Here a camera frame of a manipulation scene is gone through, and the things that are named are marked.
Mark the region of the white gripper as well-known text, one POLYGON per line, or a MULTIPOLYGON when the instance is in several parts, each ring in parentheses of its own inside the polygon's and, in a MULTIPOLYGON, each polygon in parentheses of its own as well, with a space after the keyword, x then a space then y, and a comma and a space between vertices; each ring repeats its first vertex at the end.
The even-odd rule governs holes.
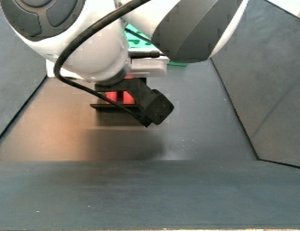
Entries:
MULTIPOLYGON (((131 60, 129 74, 132 74, 135 78, 163 77, 167 74, 167 64, 168 64, 167 57, 159 57, 152 59, 149 58, 133 59, 131 60)), ((46 71, 48 78, 54 77, 53 66, 54 63, 46 60, 45 71, 46 71)), ((65 70, 64 68, 60 69, 60 75, 63 77, 68 77, 72 79, 83 79, 80 75, 65 70)))

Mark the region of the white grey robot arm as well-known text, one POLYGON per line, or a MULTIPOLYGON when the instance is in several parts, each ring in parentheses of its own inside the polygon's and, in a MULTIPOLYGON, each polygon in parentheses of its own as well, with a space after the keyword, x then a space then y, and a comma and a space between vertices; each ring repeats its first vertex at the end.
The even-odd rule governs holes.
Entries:
POLYGON ((132 70, 124 27, 129 24, 169 60, 195 63, 223 47, 248 0, 0 0, 17 37, 48 61, 111 12, 116 20, 79 46, 63 68, 81 79, 109 85, 132 70))

